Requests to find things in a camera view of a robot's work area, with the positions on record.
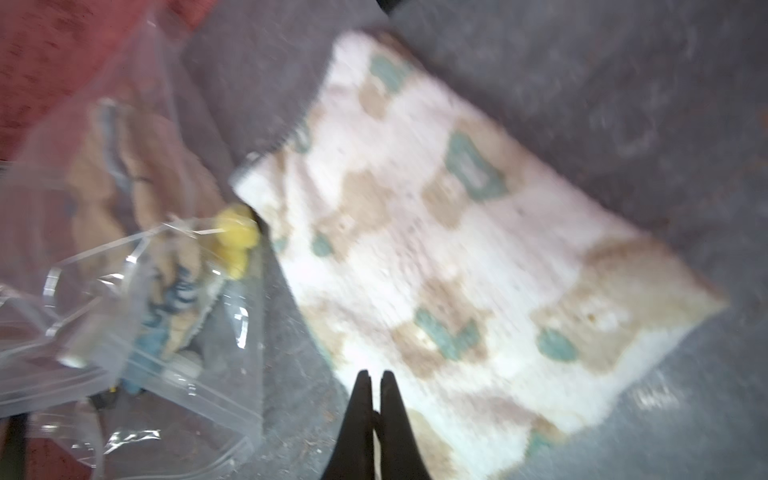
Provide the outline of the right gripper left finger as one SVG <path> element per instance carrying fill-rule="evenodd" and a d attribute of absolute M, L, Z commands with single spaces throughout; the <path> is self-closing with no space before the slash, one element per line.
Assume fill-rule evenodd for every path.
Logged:
<path fill-rule="evenodd" d="M 321 480 L 373 480 L 374 410 L 371 377 L 361 370 L 356 377 L 334 450 Z"/>

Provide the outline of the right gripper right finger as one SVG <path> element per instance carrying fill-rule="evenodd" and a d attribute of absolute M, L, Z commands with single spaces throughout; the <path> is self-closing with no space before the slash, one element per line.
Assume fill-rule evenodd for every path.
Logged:
<path fill-rule="evenodd" d="M 380 382 L 380 409 L 376 434 L 381 447 L 380 470 L 384 480 L 431 480 L 422 459 L 393 372 Z"/>

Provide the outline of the white bear-pattern blanket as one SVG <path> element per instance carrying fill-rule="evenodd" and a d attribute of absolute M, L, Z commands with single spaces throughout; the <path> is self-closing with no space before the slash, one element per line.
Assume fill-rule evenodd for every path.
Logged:
<path fill-rule="evenodd" d="M 393 38 L 235 181 L 336 378 L 397 378 L 435 479 L 498 479 L 604 420 L 726 299 Z"/>

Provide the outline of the clear plastic vacuum bag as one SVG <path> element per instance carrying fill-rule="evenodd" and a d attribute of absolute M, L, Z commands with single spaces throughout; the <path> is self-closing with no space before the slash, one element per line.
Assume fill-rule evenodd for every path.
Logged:
<path fill-rule="evenodd" d="M 1 5 L 1 475 L 314 479 L 308 335 L 228 180 L 213 1 Z"/>

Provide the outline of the yellow fleece blanket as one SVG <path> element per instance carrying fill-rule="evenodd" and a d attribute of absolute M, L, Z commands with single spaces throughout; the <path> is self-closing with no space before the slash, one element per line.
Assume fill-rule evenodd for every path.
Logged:
<path fill-rule="evenodd" d="M 245 277 L 250 252 L 260 244 L 261 234 L 251 209 L 231 204 L 214 217 L 215 254 L 233 280 Z"/>

